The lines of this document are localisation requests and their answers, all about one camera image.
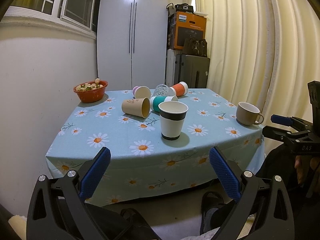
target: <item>red plastic bowl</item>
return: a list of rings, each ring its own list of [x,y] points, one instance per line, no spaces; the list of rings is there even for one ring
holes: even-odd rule
[[[89,90],[89,91],[76,91],[75,86],[73,88],[73,92],[75,92],[78,97],[80,98],[81,102],[83,103],[93,103],[101,100],[103,98],[104,92],[106,91],[106,87],[108,86],[107,81],[100,80],[99,85],[103,85],[102,88],[97,88],[95,90]]]

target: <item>white cabinet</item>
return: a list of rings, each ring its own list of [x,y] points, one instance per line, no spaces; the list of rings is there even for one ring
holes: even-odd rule
[[[108,90],[164,83],[168,0],[101,0],[98,75]]]

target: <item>box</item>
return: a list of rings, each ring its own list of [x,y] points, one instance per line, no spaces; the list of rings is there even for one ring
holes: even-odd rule
[[[168,19],[167,49],[183,49],[185,39],[204,39],[207,19],[188,12],[176,12]]]

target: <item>window sill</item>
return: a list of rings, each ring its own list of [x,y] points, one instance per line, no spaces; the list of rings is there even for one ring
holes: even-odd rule
[[[94,40],[97,39],[97,34],[93,31],[85,30],[49,14],[15,6],[9,7],[0,22],[1,25],[41,26],[75,33]]]

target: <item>black and white paper cup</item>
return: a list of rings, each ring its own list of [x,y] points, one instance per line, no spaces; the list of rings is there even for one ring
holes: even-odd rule
[[[158,105],[160,109],[161,135],[166,140],[179,138],[188,106],[178,101],[165,101]]]

